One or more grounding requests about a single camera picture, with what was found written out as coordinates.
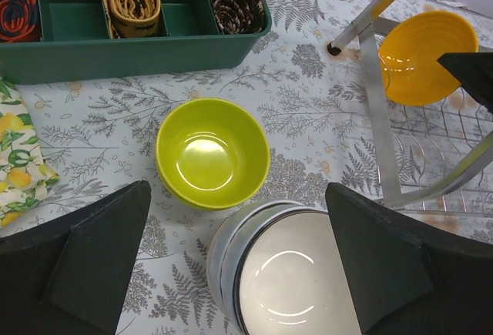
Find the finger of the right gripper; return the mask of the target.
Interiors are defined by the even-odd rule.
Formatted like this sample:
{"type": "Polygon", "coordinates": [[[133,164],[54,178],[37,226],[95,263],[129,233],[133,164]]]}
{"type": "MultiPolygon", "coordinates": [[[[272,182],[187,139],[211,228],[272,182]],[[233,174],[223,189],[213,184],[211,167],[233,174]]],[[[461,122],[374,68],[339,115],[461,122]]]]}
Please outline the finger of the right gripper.
{"type": "Polygon", "coordinates": [[[492,113],[493,52],[447,52],[438,58],[438,63],[477,103],[492,113]]]}

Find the yellow orange bowl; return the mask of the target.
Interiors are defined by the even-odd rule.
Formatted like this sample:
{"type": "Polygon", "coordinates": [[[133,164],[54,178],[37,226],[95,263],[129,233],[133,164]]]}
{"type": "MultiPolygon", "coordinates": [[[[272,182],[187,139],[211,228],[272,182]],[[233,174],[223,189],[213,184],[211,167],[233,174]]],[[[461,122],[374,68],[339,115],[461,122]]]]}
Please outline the yellow orange bowl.
{"type": "Polygon", "coordinates": [[[386,96],[404,106],[438,102],[459,86],[438,59],[445,53],[478,51],[478,36],[464,17],[447,11],[424,12],[395,27],[378,56],[386,96]]]}

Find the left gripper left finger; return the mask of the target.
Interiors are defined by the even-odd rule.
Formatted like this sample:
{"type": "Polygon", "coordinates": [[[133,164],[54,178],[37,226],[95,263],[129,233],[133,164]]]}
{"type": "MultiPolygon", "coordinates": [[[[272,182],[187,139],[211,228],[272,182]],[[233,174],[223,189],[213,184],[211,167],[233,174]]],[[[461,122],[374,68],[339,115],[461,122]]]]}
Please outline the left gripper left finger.
{"type": "Polygon", "coordinates": [[[3,237],[1,332],[114,334],[150,203],[141,180],[3,237]]]}

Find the teal bowl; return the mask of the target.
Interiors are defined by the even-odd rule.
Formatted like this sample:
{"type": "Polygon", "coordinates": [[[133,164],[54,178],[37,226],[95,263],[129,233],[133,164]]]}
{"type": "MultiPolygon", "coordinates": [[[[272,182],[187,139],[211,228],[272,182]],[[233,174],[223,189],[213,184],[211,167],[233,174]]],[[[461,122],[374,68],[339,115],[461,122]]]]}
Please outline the teal bowl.
{"type": "Polygon", "coordinates": [[[228,217],[206,257],[215,304],[240,334],[359,334],[330,217],[260,200],[228,217]]]}

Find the lime green bowl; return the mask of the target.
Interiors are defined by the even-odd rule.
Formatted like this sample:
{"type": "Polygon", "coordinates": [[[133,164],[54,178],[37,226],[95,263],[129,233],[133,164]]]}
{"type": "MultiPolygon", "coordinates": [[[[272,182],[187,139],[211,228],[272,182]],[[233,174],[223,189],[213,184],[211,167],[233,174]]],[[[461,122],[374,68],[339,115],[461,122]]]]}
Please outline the lime green bowl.
{"type": "Polygon", "coordinates": [[[236,206],[255,195],[270,171],[262,126],[241,106],[218,98],[192,99],[173,109],[156,136],[155,158],[232,165],[236,206]]]}
{"type": "Polygon", "coordinates": [[[157,159],[156,168],[163,185],[181,202],[200,209],[221,210],[238,202],[233,190],[232,165],[219,171],[197,161],[157,159]]]}

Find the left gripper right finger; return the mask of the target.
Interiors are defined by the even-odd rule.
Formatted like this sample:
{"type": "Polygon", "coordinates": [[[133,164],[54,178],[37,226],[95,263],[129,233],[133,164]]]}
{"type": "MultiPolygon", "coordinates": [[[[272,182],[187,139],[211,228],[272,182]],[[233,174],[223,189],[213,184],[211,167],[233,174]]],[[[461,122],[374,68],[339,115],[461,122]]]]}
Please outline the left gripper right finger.
{"type": "Polygon", "coordinates": [[[490,334],[492,246],[329,183],[325,199],[364,334],[490,334]]]}

